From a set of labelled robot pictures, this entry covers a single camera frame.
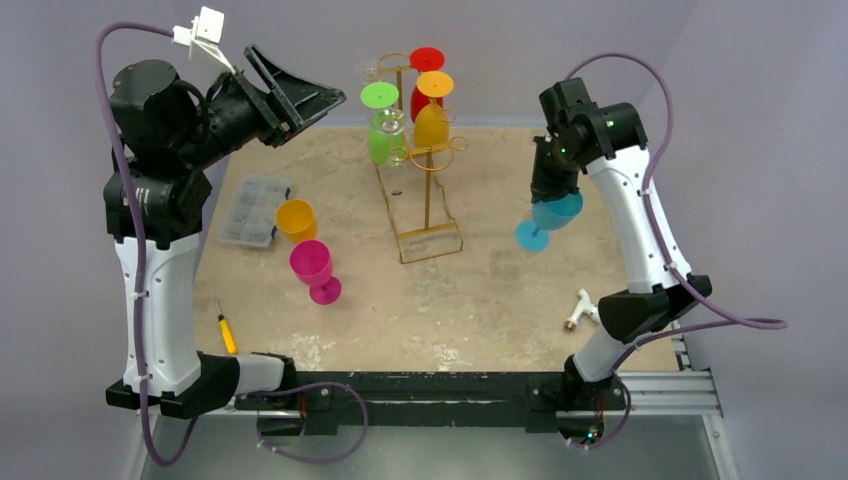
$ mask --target tabletop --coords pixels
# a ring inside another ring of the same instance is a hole
[[[577,290],[586,289],[596,301],[626,285],[624,259],[603,199],[581,177],[583,212],[551,233],[546,250],[526,252],[514,231],[530,217],[532,137],[541,131],[452,133],[464,135],[469,146],[456,153],[439,180],[464,248],[406,265],[398,259],[364,128],[311,128],[278,149],[252,142],[236,152],[195,277],[198,348],[226,354],[217,298],[241,353],[288,355],[301,370],[561,370],[596,328],[584,317],[574,331],[564,330]],[[402,217],[396,220],[421,223],[424,172],[409,162],[381,168],[387,182],[391,177],[404,185],[391,190],[397,194],[391,196],[397,202],[393,212]],[[267,249],[216,240],[239,177],[257,173],[287,177],[292,196],[312,205],[316,238],[329,247],[342,284],[335,303],[313,303],[289,266],[294,245],[285,237],[278,235]],[[434,199],[441,201],[440,195]],[[675,371],[678,366],[671,342],[661,340],[635,353],[622,369]]]

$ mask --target pink goblet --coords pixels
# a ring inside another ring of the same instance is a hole
[[[318,305],[329,305],[342,294],[342,284],[333,276],[330,249],[318,240],[297,244],[289,256],[297,279],[309,286],[309,296]]]

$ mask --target yellow screwdriver handle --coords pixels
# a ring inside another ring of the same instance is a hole
[[[227,323],[227,319],[220,318],[218,320],[218,325],[221,326],[221,336],[224,337],[224,344],[227,346],[227,353],[230,355],[237,354],[238,347],[236,346],[236,341],[233,338],[233,332],[230,331],[230,324]]]

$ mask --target clear plastic box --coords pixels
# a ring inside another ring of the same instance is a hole
[[[226,216],[218,225],[223,243],[267,248],[271,244],[274,216],[291,195],[291,183],[274,175],[242,175],[230,198]]]

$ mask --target screwdriver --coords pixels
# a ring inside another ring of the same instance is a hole
[[[221,305],[218,305],[218,299],[215,299],[215,308],[218,309],[218,325],[221,327],[221,336],[224,337],[224,344],[227,346],[227,353],[235,355],[238,353],[236,341],[233,338],[233,332],[230,330],[230,324],[227,318],[221,313]]]

